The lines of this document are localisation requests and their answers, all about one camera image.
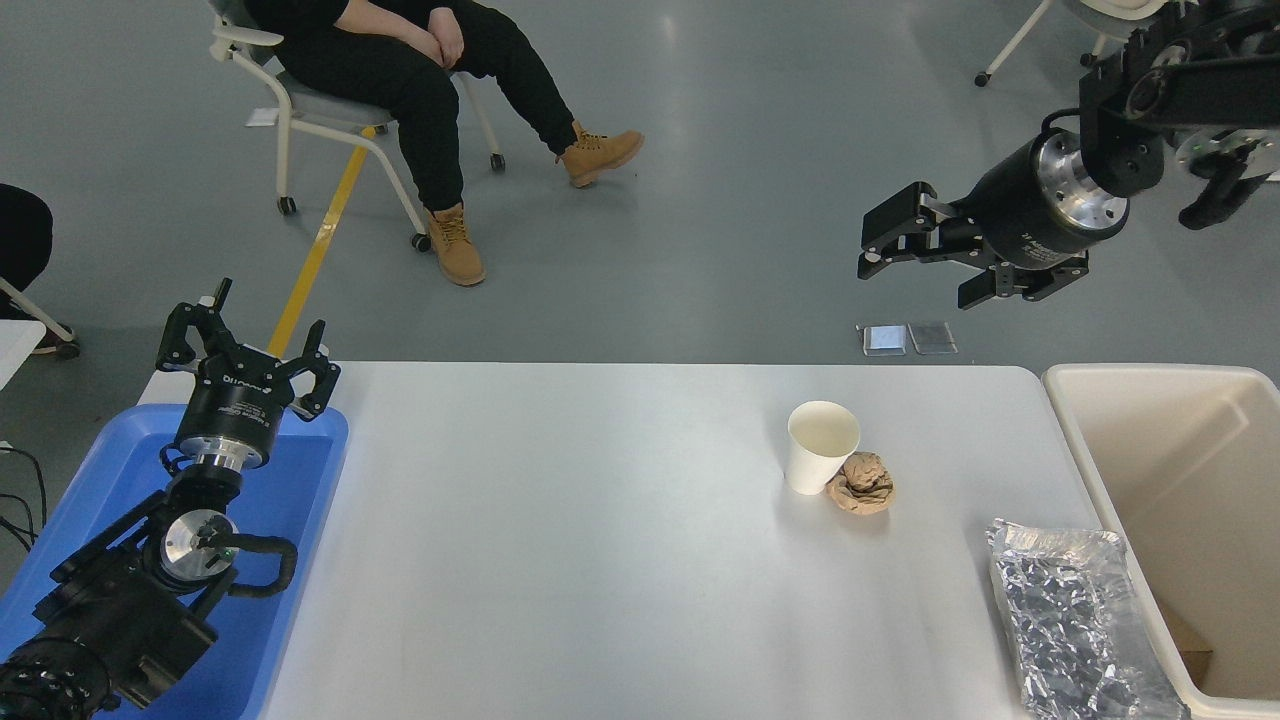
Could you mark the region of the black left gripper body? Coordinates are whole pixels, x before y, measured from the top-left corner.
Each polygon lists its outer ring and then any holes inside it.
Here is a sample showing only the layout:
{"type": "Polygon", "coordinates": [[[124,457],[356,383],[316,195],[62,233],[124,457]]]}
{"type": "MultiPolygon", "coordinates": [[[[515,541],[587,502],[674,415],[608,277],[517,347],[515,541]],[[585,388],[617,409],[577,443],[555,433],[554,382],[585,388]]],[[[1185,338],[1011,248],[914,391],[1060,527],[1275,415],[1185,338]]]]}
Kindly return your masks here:
{"type": "Polygon", "coordinates": [[[292,401],[282,363],[250,350],[244,356],[206,356],[197,365],[195,389],[175,433],[184,454],[215,439],[236,442],[255,454],[273,451],[285,406],[292,401]]]}

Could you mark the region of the person's left hand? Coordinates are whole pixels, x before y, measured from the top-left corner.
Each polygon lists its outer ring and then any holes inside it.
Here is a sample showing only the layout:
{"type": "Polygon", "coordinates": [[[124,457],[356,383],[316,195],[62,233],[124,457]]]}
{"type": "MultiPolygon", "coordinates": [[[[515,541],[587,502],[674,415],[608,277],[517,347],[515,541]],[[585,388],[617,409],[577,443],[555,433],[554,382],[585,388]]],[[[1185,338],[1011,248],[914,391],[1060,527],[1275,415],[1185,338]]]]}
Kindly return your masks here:
{"type": "Polygon", "coordinates": [[[465,54],[465,36],[454,12],[447,6],[431,9],[428,32],[436,42],[442,65],[453,68],[465,54]]]}

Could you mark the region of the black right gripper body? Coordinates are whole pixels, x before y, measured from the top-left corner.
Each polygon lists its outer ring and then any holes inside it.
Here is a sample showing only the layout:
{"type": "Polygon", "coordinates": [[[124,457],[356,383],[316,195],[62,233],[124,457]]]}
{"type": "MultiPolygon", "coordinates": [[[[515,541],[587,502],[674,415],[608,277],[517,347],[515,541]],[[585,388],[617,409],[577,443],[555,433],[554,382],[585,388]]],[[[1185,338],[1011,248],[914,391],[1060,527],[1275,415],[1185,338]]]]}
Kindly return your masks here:
{"type": "Polygon", "coordinates": [[[1101,241],[1101,229],[1070,214],[1082,187],[1071,169],[1075,138],[1034,138],[986,172],[957,201],[1001,260],[1028,270],[1065,263],[1101,241]]]}

